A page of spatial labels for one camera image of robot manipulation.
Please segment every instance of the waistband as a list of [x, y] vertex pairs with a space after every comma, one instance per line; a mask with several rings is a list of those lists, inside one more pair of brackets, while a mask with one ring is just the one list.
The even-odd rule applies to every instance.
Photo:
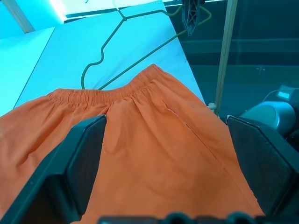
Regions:
[[70, 90], [57, 89], [48, 94], [52, 100], [61, 103], [76, 103], [76, 104], [110, 104], [116, 100], [130, 97], [141, 88], [145, 87], [157, 76], [162, 75], [163, 71], [156, 65], [151, 65], [141, 71], [129, 84], [114, 90]]

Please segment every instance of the orange pants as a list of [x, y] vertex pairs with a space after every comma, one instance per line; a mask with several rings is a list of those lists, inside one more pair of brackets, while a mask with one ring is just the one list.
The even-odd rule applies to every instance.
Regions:
[[81, 223], [102, 215], [225, 217], [261, 209], [228, 128], [173, 76], [152, 65], [112, 90], [63, 90], [0, 118], [0, 217], [41, 160], [79, 121], [107, 115], [98, 174]]

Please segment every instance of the metal pole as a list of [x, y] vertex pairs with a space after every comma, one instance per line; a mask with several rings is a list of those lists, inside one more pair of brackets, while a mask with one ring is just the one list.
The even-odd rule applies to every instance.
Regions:
[[25, 14], [20, 9], [15, 0], [2, 0], [4, 6], [8, 9], [10, 14], [17, 21], [24, 33], [35, 31]]
[[215, 99], [216, 109], [214, 110], [214, 113], [217, 116], [219, 115], [219, 110], [221, 106], [224, 78], [226, 74], [226, 68], [228, 65], [229, 47], [230, 47], [230, 42], [232, 40], [237, 3], [238, 0], [228, 0], [228, 5], [226, 9], [221, 56], [220, 56], [219, 71], [218, 71], [217, 89], [216, 89], [216, 99]]

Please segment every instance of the green wire hanger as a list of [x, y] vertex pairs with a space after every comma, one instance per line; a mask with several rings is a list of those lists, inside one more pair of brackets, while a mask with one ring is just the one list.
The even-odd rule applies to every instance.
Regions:
[[[140, 14], [136, 14], [136, 15], [131, 15], [131, 16], [124, 16], [123, 13], [118, 10], [118, 12], [120, 13], [120, 15], [122, 16], [122, 20], [121, 22], [117, 25], [117, 27], [115, 28], [115, 30], [112, 32], [112, 34], [108, 37], [108, 39], [104, 42], [103, 46], [101, 47], [101, 59], [98, 62], [93, 62], [88, 64], [81, 76], [81, 87], [82, 89], [85, 89], [84, 86], [84, 78], [86, 75], [87, 70], [89, 69], [89, 67], [93, 66], [93, 65], [98, 65], [101, 64], [104, 60], [104, 48], [106, 47], [106, 45], [108, 44], [108, 42], [111, 40], [111, 38], [113, 37], [113, 35], [116, 33], [116, 31], [119, 29], [119, 27], [121, 27], [122, 23], [127, 21], [128, 19], [132, 19], [135, 17], [140, 17], [140, 16], [145, 16], [145, 15], [151, 15], [151, 14], [156, 14], [156, 13], [164, 13], [167, 16], [175, 16], [176, 14], [178, 14], [178, 12], [184, 7], [184, 5], [181, 5], [174, 13], [168, 13], [162, 9], [159, 10], [155, 10], [152, 12], [147, 12], [147, 13], [140, 13]], [[205, 11], [209, 17], [204, 19], [203, 21], [199, 22], [197, 24], [197, 26], [207, 22], [211, 17], [212, 14], [205, 8], [203, 8], [202, 6], [200, 6], [200, 9], [202, 9], [203, 11]], [[117, 76], [115, 76], [113, 79], [111, 79], [109, 82], [107, 82], [106, 84], [104, 84], [102, 87], [99, 88], [99, 90], [104, 89], [106, 86], [108, 86], [110, 83], [112, 83], [114, 80], [118, 79], [120, 76], [122, 76], [124, 73], [126, 73], [127, 71], [129, 71], [131, 68], [133, 68], [134, 66], [136, 66], [138, 63], [140, 63], [141, 61], [143, 61], [145, 58], [147, 58], [148, 56], [152, 55], [153, 53], [155, 53], [157, 50], [161, 49], [163, 46], [165, 46], [166, 44], [168, 44], [169, 42], [171, 42], [172, 40], [174, 40], [175, 38], [183, 35], [184, 33], [186, 33], [187, 30], [183, 30], [180, 33], [174, 35], [172, 38], [170, 38], [169, 40], [167, 40], [166, 42], [164, 42], [163, 44], [161, 44], [159, 47], [157, 47], [156, 49], [152, 50], [150, 53], [148, 53], [146, 56], [142, 57], [141, 59], [139, 59], [137, 62], [135, 62], [134, 64], [132, 64], [131, 66], [129, 66], [128, 68], [126, 68], [124, 71], [122, 71], [120, 74], [118, 74]]]

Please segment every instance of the orange shorts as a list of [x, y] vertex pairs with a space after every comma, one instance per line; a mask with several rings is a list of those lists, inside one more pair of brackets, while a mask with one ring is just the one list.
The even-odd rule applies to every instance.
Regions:
[[107, 115], [100, 166], [81, 223], [102, 215], [262, 214], [226, 125], [152, 65], [112, 90], [63, 90], [0, 118], [0, 217], [79, 121]]

